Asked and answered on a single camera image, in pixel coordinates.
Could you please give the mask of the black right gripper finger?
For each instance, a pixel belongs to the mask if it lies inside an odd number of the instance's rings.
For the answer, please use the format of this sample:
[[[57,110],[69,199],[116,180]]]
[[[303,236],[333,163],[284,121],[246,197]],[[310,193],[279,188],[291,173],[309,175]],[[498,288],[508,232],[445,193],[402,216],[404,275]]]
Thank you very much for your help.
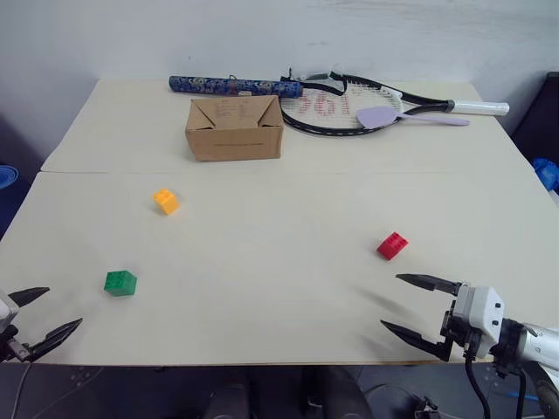
[[[397,274],[396,278],[427,291],[441,291],[452,296],[457,296],[462,286],[460,282],[452,282],[426,274],[403,273]]]
[[[404,326],[399,326],[385,320],[380,320],[389,331],[394,333],[399,339],[405,343],[422,350],[428,354],[435,356],[441,361],[449,361],[452,353],[453,339],[448,332],[442,327],[440,334],[445,338],[443,341],[431,342],[425,340],[420,333],[414,332]]]

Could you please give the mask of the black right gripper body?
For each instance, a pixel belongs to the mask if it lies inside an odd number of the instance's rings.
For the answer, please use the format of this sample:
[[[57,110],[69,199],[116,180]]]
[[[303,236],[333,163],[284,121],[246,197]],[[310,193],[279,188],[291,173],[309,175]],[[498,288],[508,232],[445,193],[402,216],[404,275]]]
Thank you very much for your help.
[[[467,360],[473,361],[478,357],[481,331],[460,318],[454,312],[454,304],[445,312],[440,335],[445,338],[443,342],[445,348],[444,361],[450,360],[454,345],[458,345],[463,349],[463,355]]]

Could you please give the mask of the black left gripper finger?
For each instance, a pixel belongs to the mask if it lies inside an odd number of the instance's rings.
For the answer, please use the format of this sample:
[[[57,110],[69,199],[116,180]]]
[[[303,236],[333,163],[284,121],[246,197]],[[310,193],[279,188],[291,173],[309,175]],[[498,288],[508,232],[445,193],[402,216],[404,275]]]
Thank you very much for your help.
[[[83,319],[76,319],[50,331],[45,336],[43,341],[28,348],[28,355],[24,358],[24,361],[34,362],[49,354],[55,348],[62,345],[64,341],[80,326],[82,321]]]
[[[23,307],[29,305],[32,301],[49,291],[49,287],[32,287],[22,291],[12,292],[9,294],[9,297],[18,307]]]

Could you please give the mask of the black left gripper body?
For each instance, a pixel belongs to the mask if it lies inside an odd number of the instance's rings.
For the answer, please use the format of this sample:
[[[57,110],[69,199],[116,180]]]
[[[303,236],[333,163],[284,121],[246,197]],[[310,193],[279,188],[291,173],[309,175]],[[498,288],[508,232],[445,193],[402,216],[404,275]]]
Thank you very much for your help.
[[[31,357],[31,352],[28,346],[22,344],[16,339],[18,329],[13,325],[8,325],[1,332],[0,344],[0,361],[10,361],[17,359],[21,362],[28,361]]]

